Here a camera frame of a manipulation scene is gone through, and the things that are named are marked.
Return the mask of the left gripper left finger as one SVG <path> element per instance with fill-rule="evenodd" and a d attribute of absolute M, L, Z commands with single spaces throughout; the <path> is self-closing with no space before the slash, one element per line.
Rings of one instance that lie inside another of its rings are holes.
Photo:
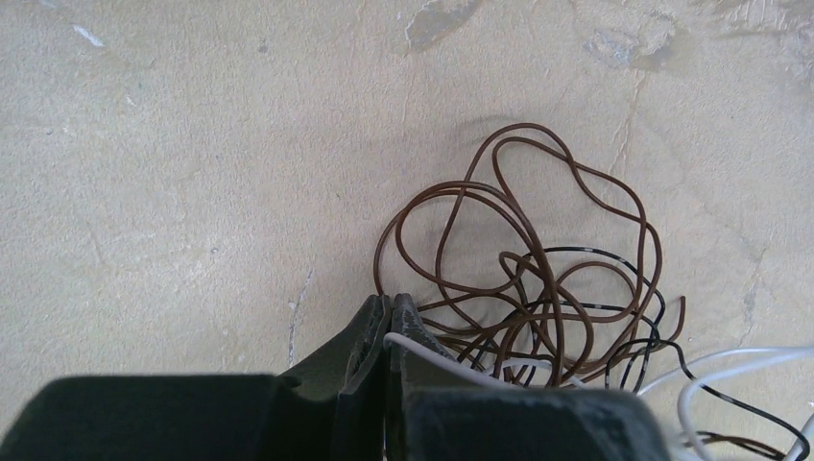
<path fill-rule="evenodd" d="M 370 296 L 339 333 L 275 378 L 275 459 L 384 457 L 390 326 L 390 299 Z"/>

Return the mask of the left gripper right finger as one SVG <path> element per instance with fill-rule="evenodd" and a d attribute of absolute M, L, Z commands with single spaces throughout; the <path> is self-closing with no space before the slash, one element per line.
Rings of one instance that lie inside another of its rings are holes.
<path fill-rule="evenodd" d="M 429 332 L 408 294 L 391 299 L 390 332 L 398 333 L 426 348 L 427 359 L 396 342 L 387 344 L 389 365 L 385 416 L 385 451 L 389 460 L 454 460 L 457 445 L 450 440 L 449 417 L 454 398 L 476 384 L 438 364 L 451 358 Z"/>

